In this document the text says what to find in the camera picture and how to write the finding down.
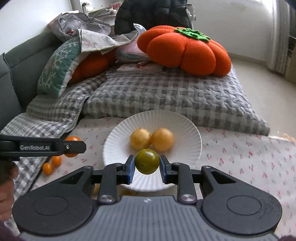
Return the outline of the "person's left hand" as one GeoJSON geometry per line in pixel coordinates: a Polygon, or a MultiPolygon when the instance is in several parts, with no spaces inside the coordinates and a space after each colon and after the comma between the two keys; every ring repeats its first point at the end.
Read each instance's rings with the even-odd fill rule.
{"type": "Polygon", "coordinates": [[[12,206],[15,202],[14,199],[14,180],[19,175],[18,166],[13,163],[13,166],[10,170],[10,174],[8,178],[1,185],[1,206],[0,206],[0,214],[1,221],[7,221],[10,219],[12,206]]]}

